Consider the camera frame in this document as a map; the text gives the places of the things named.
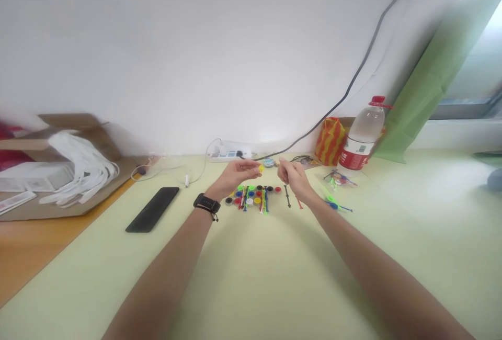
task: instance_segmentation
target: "charging cable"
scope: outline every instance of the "charging cable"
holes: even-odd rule
[[[215,143],[215,141],[218,141],[218,140],[220,140],[220,142],[221,142],[220,138],[214,139],[213,141],[211,141],[211,143],[209,143],[208,147],[206,148],[206,153],[204,155],[204,167],[202,168],[202,171],[199,174],[199,176],[197,177],[197,179],[192,180],[190,182],[189,176],[188,176],[189,174],[186,173],[185,174],[185,181],[184,182],[181,182],[176,176],[174,177],[178,183],[181,183],[181,184],[185,185],[185,187],[188,187],[188,185],[190,185],[192,183],[195,183],[195,182],[197,182],[200,179],[200,177],[202,176],[202,174],[204,174],[204,171],[206,171],[206,165],[207,165],[207,161],[208,161],[209,148],[211,147],[211,145],[213,145]],[[182,168],[182,167],[186,168],[186,166],[184,166],[184,165],[176,166],[176,167],[166,167],[166,168],[160,169],[158,172],[156,172],[155,174],[153,174],[153,175],[151,175],[151,176],[149,176],[147,178],[144,178],[144,179],[136,179],[136,178],[134,178],[134,175],[136,174],[136,172],[138,171],[138,169],[141,168],[141,167],[151,167],[151,166],[150,165],[140,165],[140,166],[136,167],[131,172],[131,179],[133,181],[135,181],[135,182],[143,182],[144,180],[149,180],[149,179],[155,178],[158,174],[160,174],[161,172],[164,172],[164,171],[175,170],[175,169]]]
[[[376,29],[375,29],[375,32],[373,33],[373,38],[371,39],[371,42],[368,46],[368,49],[366,51],[366,55],[364,56],[364,58],[362,59],[362,62],[361,62],[361,65],[359,66],[359,68],[357,69],[356,71],[356,74],[354,75],[354,77],[352,78],[352,81],[350,82],[347,90],[345,91],[345,94],[344,96],[341,98],[340,101],[338,101],[338,103],[333,106],[331,108],[331,110],[329,110],[325,116],[323,116],[321,118],[320,121],[317,122],[317,124],[312,127],[312,129],[307,132],[305,135],[301,136],[300,138],[296,139],[289,147],[287,147],[286,149],[284,150],[281,150],[280,152],[276,152],[276,153],[272,153],[272,154],[269,154],[269,155],[266,155],[264,157],[260,157],[260,158],[256,158],[254,159],[254,161],[260,161],[260,160],[264,160],[266,158],[270,158],[270,157],[273,157],[275,155],[278,155],[278,154],[281,154],[281,153],[284,153],[288,150],[290,150],[297,142],[299,142],[300,140],[306,138],[308,135],[310,135],[323,121],[324,119],[326,119],[329,115],[331,115],[333,113],[333,111],[335,111],[336,108],[338,108],[338,106],[340,106],[340,104],[345,100],[345,98],[347,98],[347,96],[349,95],[350,93],[350,90],[352,89],[352,86],[354,85],[354,82],[356,81],[357,77],[359,76],[359,73],[361,72],[361,70],[363,69],[364,65],[366,64],[366,60],[368,60],[368,57],[370,56],[370,52],[371,50],[373,49],[373,45],[375,44],[375,41],[377,39],[377,36],[378,36],[378,33],[380,32],[380,27],[382,26],[382,22],[386,16],[386,14],[389,12],[389,10],[391,10],[391,8],[397,3],[398,0],[392,0],[391,3],[387,6],[387,8],[383,11],[382,15],[380,16],[380,19],[376,25]]]

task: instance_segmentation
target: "plastic bottle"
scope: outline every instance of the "plastic bottle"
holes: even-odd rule
[[[384,101],[384,96],[374,96],[370,106],[357,115],[338,162],[337,170],[340,174],[347,177],[357,175],[368,161],[385,121],[383,108],[391,108],[384,105]]]

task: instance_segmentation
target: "black stick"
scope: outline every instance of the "black stick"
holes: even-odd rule
[[[289,204],[288,187],[285,185],[284,189],[286,190],[286,199],[288,200],[288,207],[291,208],[291,204]]]

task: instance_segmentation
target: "hand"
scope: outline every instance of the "hand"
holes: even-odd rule
[[[260,163],[253,160],[231,161],[204,196],[221,201],[237,189],[243,181],[261,176]]]
[[[317,197],[300,162],[288,162],[283,158],[280,158],[279,161],[280,165],[277,169],[277,175],[281,181],[291,187],[300,201],[308,203],[309,200]]]

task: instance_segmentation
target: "black phone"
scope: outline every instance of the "black phone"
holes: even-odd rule
[[[178,187],[163,187],[125,229],[128,233],[150,233],[178,193]]]

